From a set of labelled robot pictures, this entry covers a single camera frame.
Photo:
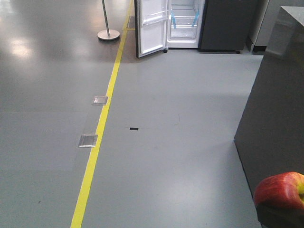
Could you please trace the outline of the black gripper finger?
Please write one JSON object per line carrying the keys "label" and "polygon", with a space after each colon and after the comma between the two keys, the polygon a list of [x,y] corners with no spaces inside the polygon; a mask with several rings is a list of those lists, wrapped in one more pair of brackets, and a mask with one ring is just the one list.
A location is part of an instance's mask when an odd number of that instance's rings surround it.
{"label": "black gripper finger", "polygon": [[303,209],[276,209],[264,205],[256,207],[258,221],[265,228],[303,228]]}

